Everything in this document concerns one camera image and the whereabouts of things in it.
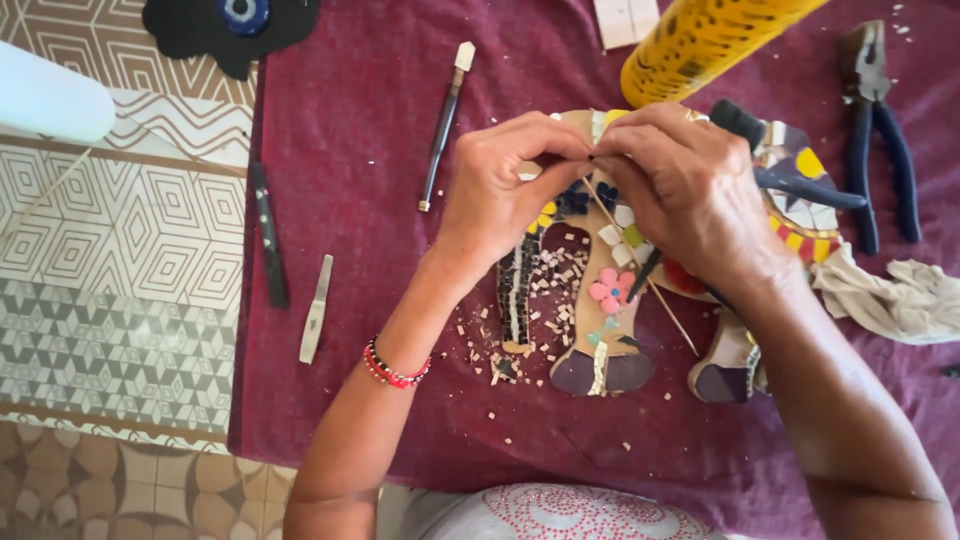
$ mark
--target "gray shirt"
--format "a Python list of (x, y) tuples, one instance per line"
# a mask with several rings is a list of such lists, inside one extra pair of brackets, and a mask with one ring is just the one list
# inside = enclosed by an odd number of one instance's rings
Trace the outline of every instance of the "gray shirt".
[(525, 483), (410, 495), (397, 540), (726, 539), (677, 508), (595, 487)]

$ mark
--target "pink mosaic flower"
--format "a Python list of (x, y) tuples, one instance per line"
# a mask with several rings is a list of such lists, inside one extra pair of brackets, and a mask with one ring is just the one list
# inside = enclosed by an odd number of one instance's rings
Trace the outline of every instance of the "pink mosaic flower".
[(604, 268), (597, 275), (597, 281), (587, 289), (587, 294), (600, 303), (600, 309), (604, 313), (613, 315), (620, 306), (626, 306), (627, 295), (635, 281), (633, 272), (624, 272), (617, 277), (616, 270)]

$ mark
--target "evil eye charm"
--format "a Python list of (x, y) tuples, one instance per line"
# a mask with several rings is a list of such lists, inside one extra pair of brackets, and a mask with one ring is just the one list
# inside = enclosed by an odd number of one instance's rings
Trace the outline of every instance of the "evil eye charm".
[(218, 0), (220, 15), (230, 31), (238, 36), (256, 36), (270, 18), (268, 0)]

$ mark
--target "person's left hand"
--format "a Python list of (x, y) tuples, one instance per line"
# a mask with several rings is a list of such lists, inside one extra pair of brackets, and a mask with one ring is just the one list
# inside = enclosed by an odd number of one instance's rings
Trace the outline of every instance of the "person's left hand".
[[(457, 140), (456, 173), (434, 249), (479, 279), (514, 249), (540, 211), (592, 170), (588, 138), (542, 112), (527, 112)], [(564, 160), (524, 182), (520, 165), (540, 154)]]

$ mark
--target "hand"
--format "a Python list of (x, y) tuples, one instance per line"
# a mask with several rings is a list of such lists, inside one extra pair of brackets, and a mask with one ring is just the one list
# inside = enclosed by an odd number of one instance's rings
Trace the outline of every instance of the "hand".
[(770, 230), (745, 139), (656, 103), (614, 120), (593, 155), (640, 233), (725, 295), (803, 270)]
[[(434, 249), (476, 282), (520, 243), (544, 205), (592, 170), (590, 150), (586, 135), (542, 112), (461, 136)], [(521, 181), (520, 165), (543, 153), (564, 160)]]

